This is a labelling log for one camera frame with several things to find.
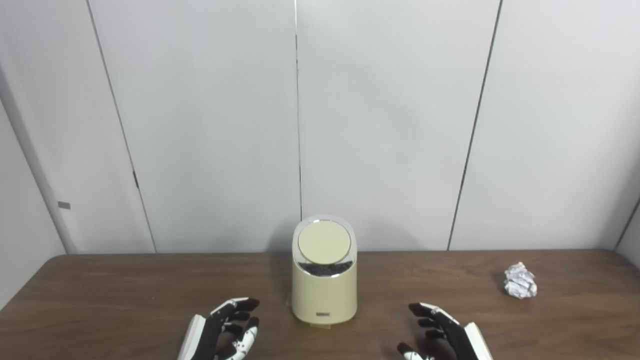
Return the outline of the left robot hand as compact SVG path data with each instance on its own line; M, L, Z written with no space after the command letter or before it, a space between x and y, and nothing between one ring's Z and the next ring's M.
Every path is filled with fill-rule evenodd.
M195 314L183 338L179 360L244 360L258 337L260 305L252 297L228 299L208 316Z

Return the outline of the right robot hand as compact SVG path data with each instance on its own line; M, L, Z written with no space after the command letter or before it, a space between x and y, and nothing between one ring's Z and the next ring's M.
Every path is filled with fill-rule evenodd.
M422 301L410 303L407 307L418 317L418 325L427 329L425 337L446 341L457 360L493 359L480 328L474 322L462 325L441 307Z

